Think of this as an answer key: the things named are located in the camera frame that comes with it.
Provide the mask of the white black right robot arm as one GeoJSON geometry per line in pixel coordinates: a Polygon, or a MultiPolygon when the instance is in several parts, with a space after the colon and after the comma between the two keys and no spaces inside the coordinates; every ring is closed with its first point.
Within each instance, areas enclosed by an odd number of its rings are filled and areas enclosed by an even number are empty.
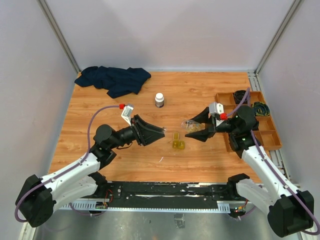
{"type": "Polygon", "coordinates": [[[267,221],[278,237],[303,232],[317,236],[319,231],[309,231],[319,221],[314,215],[314,197],[305,190],[299,190],[273,164],[264,147],[253,133],[258,125],[254,110],[248,105],[238,105],[226,114],[223,105],[213,102],[197,116],[186,120],[188,127],[195,129],[187,138],[206,142],[216,133],[227,133],[230,148],[258,175],[263,188],[249,177],[238,175],[229,180],[227,196],[232,200],[241,197],[249,200],[267,217],[267,221]]]}

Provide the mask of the white capped pill bottle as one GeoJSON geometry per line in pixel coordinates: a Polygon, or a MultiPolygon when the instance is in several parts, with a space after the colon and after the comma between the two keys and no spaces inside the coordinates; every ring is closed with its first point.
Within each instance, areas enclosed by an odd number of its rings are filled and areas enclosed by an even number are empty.
{"type": "Polygon", "coordinates": [[[154,100],[155,100],[155,106],[157,108],[162,108],[165,105],[165,97],[161,92],[158,92],[155,95],[154,100]]]}

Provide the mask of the left aluminium frame post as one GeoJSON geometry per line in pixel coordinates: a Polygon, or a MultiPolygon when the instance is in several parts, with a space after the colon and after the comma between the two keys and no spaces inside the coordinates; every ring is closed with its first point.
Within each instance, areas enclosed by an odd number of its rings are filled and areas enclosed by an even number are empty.
{"type": "Polygon", "coordinates": [[[54,32],[60,46],[62,47],[66,57],[68,58],[72,68],[75,70],[76,73],[80,72],[79,65],[56,21],[56,18],[53,15],[53,12],[50,9],[50,6],[48,5],[46,0],[37,0],[37,3],[42,10],[46,20],[48,21],[52,31],[54,32]]]}

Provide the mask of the right aluminium frame post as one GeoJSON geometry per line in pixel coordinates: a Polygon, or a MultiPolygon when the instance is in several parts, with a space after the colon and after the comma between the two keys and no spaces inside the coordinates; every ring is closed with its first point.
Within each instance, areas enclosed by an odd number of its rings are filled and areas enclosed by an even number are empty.
{"type": "Polygon", "coordinates": [[[304,0],[294,0],[290,5],[282,22],[280,23],[268,47],[266,48],[262,58],[260,59],[256,69],[254,70],[255,76],[258,76],[259,73],[262,71],[263,67],[265,66],[271,54],[273,53],[274,49],[276,48],[278,42],[284,35],[286,29],[288,28],[289,24],[291,23],[292,19],[294,18],[295,14],[297,13],[297,11],[299,10],[299,8],[303,3],[304,3],[304,0]]]}

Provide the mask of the dark navy crumpled cloth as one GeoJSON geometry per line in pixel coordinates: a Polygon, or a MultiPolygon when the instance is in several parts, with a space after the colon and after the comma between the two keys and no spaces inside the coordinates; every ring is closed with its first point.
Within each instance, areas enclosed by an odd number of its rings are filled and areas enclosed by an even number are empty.
{"type": "Polygon", "coordinates": [[[143,68],[91,66],[85,68],[74,83],[83,88],[93,86],[105,89],[107,95],[115,99],[130,93],[137,95],[151,77],[152,75],[143,68]]]}

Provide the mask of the yellow translucent pill organizer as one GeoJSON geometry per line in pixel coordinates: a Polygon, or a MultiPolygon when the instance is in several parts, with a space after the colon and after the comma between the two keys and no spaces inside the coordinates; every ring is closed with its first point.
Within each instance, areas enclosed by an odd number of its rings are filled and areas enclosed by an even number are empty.
{"type": "Polygon", "coordinates": [[[172,138],[172,148],[184,150],[186,147],[185,141],[180,139],[180,134],[178,132],[173,133],[172,138]]]}

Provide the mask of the brown wooden compartment tray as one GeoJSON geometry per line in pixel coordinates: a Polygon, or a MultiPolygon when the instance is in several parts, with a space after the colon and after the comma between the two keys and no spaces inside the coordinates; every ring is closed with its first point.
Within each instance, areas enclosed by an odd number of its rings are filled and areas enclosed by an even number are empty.
{"type": "MultiPolygon", "coordinates": [[[[236,108],[242,98],[243,97],[240,96],[236,100],[234,92],[219,92],[215,95],[215,101],[223,105],[224,112],[227,114],[236,108]]],[[[283,145],[271,114],[268,116],[256,116],[256,119],[259,122],[259,125],[253,132],[261,145],[266,151],[279,150],[283,145]]]]}

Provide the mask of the aluminium frame post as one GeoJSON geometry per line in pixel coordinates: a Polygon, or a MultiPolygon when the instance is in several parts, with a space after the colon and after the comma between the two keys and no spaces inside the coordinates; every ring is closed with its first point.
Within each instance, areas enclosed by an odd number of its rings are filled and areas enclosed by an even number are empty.
{"type": "Polygon", "coordinates": [[[278,42],[284,35],[286,29],[288,28],[289,24],[291,23],[292,19],[294,18],[295,14],[297,13],[297,11],[299,10],[299,8],[303,3],[304,3],[304,0],[294,0],[290,5],[282,22],[280,23],[268,47],[266,48],[262,58],[260,59],[256,69],[254,70],[255,76],[258,76],[259,73],[262,71],[263,67],[265,66],[271,54],[273,53],[274,49],[276,48],[278,42]]]}
{"type": "Polygon", "coordinates": [[[50,6],[48,5],[46,0],[37,0],[37,3],[42,10],[46,20],[48,21],[52,31],[54,32],[60,46],[62,47],[66,57],[68,58],[72,68],[75,70],[76,73],[80,72],[79,65],[56,21],[56,18],[53,15],[53,12],[50,9],[50,6]]]}

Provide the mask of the black rolled tie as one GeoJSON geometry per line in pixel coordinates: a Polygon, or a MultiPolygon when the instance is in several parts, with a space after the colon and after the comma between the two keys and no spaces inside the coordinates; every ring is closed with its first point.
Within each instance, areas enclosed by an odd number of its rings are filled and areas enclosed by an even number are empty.
{"type": "MultiPolygon", "coordinates": [[[[245,90],[237,90],[233,93],[233,98],[235,101],[235,104],[238,105],[241,100],[244,98],[246,91],[245,90]]],[[[247,94],[247,97],[245,99],[245,101],[243,102],[243,104],[249,105],[250,102],[250,93],[247,94]]]]}

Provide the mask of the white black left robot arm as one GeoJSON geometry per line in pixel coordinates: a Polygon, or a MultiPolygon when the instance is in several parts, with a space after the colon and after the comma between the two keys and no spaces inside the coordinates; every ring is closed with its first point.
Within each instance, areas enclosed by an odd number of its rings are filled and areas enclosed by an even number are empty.
{"type": "Polygon", "coordinates": [[[99,170],[116,157],[115,148],[137,142],[148,146],[165,137],[165,129],[145,122],[134,115],[130,125],[114,130],[107,124],[100,125],[93,137],[94,145],[79,159],[51,174],[29,176],[15,201],[14,216],[18,222],[29,223],[33,228],[45,223],[60,207],[81,197],[94,195],[101,198],[107,185],[101,182],[99,170]]]}

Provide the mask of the blue yellow rolled tie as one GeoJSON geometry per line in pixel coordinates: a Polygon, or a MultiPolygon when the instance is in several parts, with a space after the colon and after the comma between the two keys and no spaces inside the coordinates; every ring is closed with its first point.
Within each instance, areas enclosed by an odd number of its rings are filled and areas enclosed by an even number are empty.
{"type": "Polygon", "coordinates": [[[267,104],[261,101],[256,101],[252,105],[254,114],[256,117],[267,117],[270,116],[270,109],[267,104]]]}

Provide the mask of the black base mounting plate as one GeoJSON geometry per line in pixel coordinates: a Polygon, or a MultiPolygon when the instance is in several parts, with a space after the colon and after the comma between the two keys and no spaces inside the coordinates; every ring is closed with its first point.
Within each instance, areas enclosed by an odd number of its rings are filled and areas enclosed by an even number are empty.
{"type": "Polygon", "coordinates": [[[245,202],[227,183],[207,182],[138,182],[113,181],[98,186],[95,193],[86,198],[101,199],[110,204],[118,199],[209,199],[213,201],[245,202]]]}

